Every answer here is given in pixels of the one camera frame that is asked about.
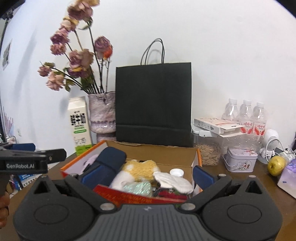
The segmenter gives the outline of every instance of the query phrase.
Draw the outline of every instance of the dried flower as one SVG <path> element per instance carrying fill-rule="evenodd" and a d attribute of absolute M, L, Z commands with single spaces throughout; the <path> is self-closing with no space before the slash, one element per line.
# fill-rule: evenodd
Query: dried flower
<path fill-rule="evenodd" d="M 51 72 L 51 69 L 48 66 L 41 66 L 39 67 L 38 72 L 42 77 L 46 77 Z"/>
<path fill-rule="evenodd" d="M 74 31 L 79 21 L 76 19 L 70 18 L 69 16 L 66 16 L 63 18 L 63 21 L 61 22 L 61 28 L 65 28 L 68 32 Z"/>
<path fill-rule="evenodd" d="M 107 59 L 113 53 L 113 48 L 110 41 L 104 36 L 98 37 L 94 42 L 96 56 L 98 59 Z"/>
<path fill-rule="evenodd" d="M 86 2 L 88 3 L 91 7 L 98 6 L 100 4 L 100 0 L 78 0 L 79 2 Z"/>
<path fill-rule="evenodd" d="M 52 44 L 50 50 L 54 55 L 62 55 L 66 52 L 66 45 L 63 44 Z"/>
<path fill-rule="evenodd" d="M 59 91 L 62 89 L 65 84 L 64 82 L 64 76 L 62 74 L 56 74 L 54 72 L 51 72 L 48 76 L 48 81 L 46 83 L 46 86 L 52 90 Z"/>
<path fill-rule="evenodd" d="M 88 49 L 83 49 L 83 51 L 80 53 L 82 55 L 80 66 L 82 66 L 85 69 L 88 69 L 94 61 L 94 53 L 90 52 Z"/>
<path fill-rule="evenodd" d="M 94 61 L 94 53 L 90 52 L 88 49 L 83 49 L 83 51 L 74 50 L 69 54 L 70 67 L 75 69 L 82 67 L 83 69 L 88 69 L 89 65 Z"/>
<path fill-rule="evenodd" d="M 85 70 L 81 67 L 75 68 L 75 69 L 68 69 L 68 74 L 73 78 L 87 78 L 89 76 L 89 71 Z"/>
<path fill-rule="evenodd" d="M 93 9 L 85 1 L 77 1 L 68 7 L 68 14 L 76 20 L 88 21 L 93 15 Z"/>
<path fill-rule="evenodd" d="M 70 58 L 70 67 L 72 69 L 78 68 L 80 66 L 82 55 L 79 54 L 77 50 L 70 52 L 69 58 Z"/>
<path fill-rule="evenodd" d="M 50 37 L 50 40 L 53 44 L 66 44 L 69 42 L 68 38 L 68 30 L 65 28 L 61 28 L 55 32 L 53 36 Z"/>

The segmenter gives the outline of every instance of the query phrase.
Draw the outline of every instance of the purple glass vase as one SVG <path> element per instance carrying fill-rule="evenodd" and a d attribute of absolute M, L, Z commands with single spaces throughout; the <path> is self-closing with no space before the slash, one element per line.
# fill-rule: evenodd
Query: purple glass vase
<path fill-rule="evenodd" d="M 115 92 L 89 94 L 91 131 L 97 133 L 97 141 L 116 140 Z"/>

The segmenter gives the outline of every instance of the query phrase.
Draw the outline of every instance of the hand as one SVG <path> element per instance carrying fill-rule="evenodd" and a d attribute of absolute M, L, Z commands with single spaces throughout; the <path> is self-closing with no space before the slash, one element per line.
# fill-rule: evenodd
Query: hand
<path fill-rule="evenodd" d="M 6 226 L 8 217 L 8 207 L 10 202 L 9 194 L 5 192 L 4 196 L 0 197 L 0 229 Z"/>

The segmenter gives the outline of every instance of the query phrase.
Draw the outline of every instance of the bottle cap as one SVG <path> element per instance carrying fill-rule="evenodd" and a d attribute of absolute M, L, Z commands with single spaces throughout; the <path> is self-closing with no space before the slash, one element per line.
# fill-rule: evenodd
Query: bottle cap
<path fill-rule="evenodd" d="M 229 98 L 228 101 L 229 101 L 229 103 L 237 104 L 237 99 L 231 99 L 231 98 Z"/>
<path fill-rule="evenodd" d="M 244 100 L 244 104 L 251 105 L 252 104 L 252 101 L 251 100 Z"/>
<path fill-rule="evenodd" d="M 170 174 L 176 177 L 183 177 L 184 176 L 184 171 L 179 168 L 174 168 L 170 170 Z"/>
<path fill-rule="evenodd" d="M 257 102 L 257 106 L 260 107 L 260 108 L 264 108 L 264 103 Z"/>

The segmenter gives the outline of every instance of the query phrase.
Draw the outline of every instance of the small white fan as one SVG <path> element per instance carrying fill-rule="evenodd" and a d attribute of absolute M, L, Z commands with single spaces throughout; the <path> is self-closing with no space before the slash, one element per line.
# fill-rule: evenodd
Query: small white fan
<path fill-rule="evenodd" d="M 276 130 L 267 129 L 263 138 L 263 147 L 260 149 L 262 158 L 258 160 L 264 164 L 268 164 L 268 160 L 275 155 L 274 149 L 279 144 L 279 134 Z"/>

